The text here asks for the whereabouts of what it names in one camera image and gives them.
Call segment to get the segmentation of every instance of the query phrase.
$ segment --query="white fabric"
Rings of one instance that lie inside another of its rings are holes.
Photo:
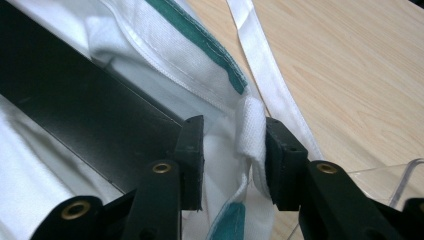
[[[281,76],[252,1],[227,0],[227,3],[237,26],[239,40],[247,62],[271,117],[286,125],[308,149],[310,159],[324,159],[311,130]]]

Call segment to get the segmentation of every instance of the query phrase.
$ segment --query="wooden surface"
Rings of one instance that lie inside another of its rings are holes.
[[[226,1],[188,2],[250,73]],[[424,157],[424,10],[407,0],[254,4],[326,160],[357,171]],[[295,218],[278,213],[272,238],[286,239]]]

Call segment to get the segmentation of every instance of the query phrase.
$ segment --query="black plastic bracket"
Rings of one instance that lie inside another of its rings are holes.
[[[278,120],[266,120],[266,180],[280,211],[299,211],[308,151]]]

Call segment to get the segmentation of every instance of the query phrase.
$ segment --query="brass insert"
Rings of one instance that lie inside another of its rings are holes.
[[[334,174],[337,172],[337,169],[328,163],[319,163],[317,168],[323,173]]]
[[[72,220],[79,218],[90,210],[90,203],[84,200],[73,202],[62,211],[62,218]]]
[[[166,173],[171,171],[171,165],[167,163],[159,163],[153,167],[153,172],[155,173]]]

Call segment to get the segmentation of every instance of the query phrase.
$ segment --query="green trim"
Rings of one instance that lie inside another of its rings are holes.
[[[146,0],[182,35],[202,49],[228,73],[230,83],[241,95],[247,85],[245,77],[225,48],[195,19],[173,0]]]

